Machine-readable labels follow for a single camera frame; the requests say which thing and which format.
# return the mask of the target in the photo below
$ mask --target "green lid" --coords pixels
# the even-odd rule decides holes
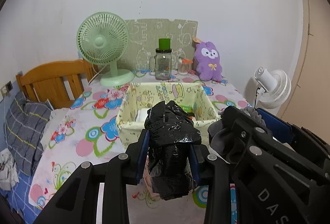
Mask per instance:
[[[168,50],[171,48],[171,39],[161,38],[158,40],[160,50]]]

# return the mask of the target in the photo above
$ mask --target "fabric storage box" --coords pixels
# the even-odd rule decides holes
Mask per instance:
[[[207,128],[219,119],[211,101],[199,83],[156,82],[132,83],[116,117],[119,137],[125,148],[138,141],[144,122],[136,122],[138,110],[161,101],[174,100],[186,112],[194,112],[194,127],[201,132],[202,143],[209,145]]]

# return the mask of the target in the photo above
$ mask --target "fan grille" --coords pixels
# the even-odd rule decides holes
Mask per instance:
[[[273,91],[263,93],[259,100],[267,109],[273,109],[283,104],[291,91],[291,81],[284,71],[275,70],[270,74],[276,79],[277,85]]]
[[[123,19],[110,12],[98,12],[79,27],[77,48],[83,58],[96,65],[107,65],[119,59],[129,41],[128,27]]]

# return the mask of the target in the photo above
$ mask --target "glass jar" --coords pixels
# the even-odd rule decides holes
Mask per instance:
[[[150,63],[152,58],[155,59],[155,77],[157,80],[169,80],[172,74],[172,49],[160,50],[156,49],[156,55],[149,59],[149,69],[152,70]]]

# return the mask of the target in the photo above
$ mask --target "black plastic bag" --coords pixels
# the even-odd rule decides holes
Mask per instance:
[[[190,144],[201,144],[199,130],[174,101],[159,102],[148,110],[145,129],[149,139],[149,174],[152,191],[164,200],[188,195],[192,179],[187,167]]]

